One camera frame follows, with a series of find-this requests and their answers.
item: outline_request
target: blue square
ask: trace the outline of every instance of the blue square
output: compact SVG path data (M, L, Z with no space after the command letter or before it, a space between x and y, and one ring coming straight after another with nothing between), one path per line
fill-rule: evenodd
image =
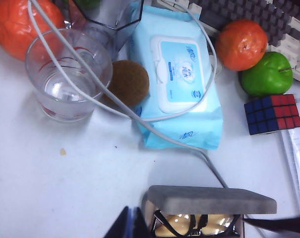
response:
M254 134L258 134L258 126L257 124L249 124L248 125L248 128L249 128L249 134L250 135L254 135Z
M258 99L258 100L253 101L253 110L254 111L259 111L261 109L262 109L261 100Z
M265 133L268 132L268 127L265 121L258 123L258 130L259 133Z
M245 112L246 112L246 114L253 112L253 105L252 105L252 103L246 103L244 106L245 106Z
M247 114L247 122L248 122L248 124L255 123L255 114L254 113Z
M256 112L256 113L255 113L255 119L256 119L257 122L259 122L259 121L264 121L265 118L264 118L264 113L263 113L263 111L258 111L258 112Z
M273 108L267 108L266 110L264 110L264 114L267 120L276 118Z
M261 99L264 108L269 108L272 106L272 100L270 96Z
M267 121L268 131L275 131L279 129L279 125L276 119Z

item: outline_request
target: eyeglass frame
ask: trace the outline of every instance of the eyeglass frame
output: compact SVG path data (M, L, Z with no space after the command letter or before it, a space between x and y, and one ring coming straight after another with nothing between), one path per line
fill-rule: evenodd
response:
M194 227L196 226L196 219L195 215L190 215L190 225L189 225L189 230L184 234L178 233L167 221L167 219L164 217L164 215L161 213L160 210L156 210L153 213L154 216L154 221L151 226L151 235L153 238L158 238L155 235L155 226L157 221L159 221L163 226L165 226L175 237L178 238L199 238L199 237L204 237L204 238L218 238L218 237L226 237L226 236L235 236L235 237L240 237L240 235L235 231L235 223L239 219L240 215L233 215L233 220L230 223L230 225L227 227L227 229L219 234L216 235L203 235L201 233L202 228L207 226L208 222L208 215L201 215L200 220L198 223L198 226L196 229Z

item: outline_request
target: orange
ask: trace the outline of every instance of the orange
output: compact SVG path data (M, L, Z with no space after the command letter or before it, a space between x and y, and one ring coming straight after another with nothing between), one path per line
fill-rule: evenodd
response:
M260 25L240 19L226 25L216 40L220 61L229 69L246 70L256 65L267 48L268 38Z
M13 57L24 61L26 51L38 35L27 9L28 0L0 0L0 45ZM38 0L57 28L64 27L64 17L50 0ZM41 32L50 30L33 6L33 13Z

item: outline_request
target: white desk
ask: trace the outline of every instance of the white desk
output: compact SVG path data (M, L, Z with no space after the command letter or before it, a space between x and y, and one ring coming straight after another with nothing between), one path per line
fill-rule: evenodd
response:
M230 187L276 199L276 215L257 217L295 216L280 134L249 135L236 73L223 70L216 85L224 130L212 161ZM100 238L151 185L219 186L194 154L151 150L141 141L131 121L100 109L78 123L51 120L24 63L0 48L0 238ZM247 225L246 234L260 237Z

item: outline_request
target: apple stem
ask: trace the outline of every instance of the apple stem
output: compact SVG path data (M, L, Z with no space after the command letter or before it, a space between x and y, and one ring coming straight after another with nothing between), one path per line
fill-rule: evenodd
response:
M279 72L285 71L285 70L289 70L289 69L293 69L292 67L288 67L288 68L282 68L279 70Z

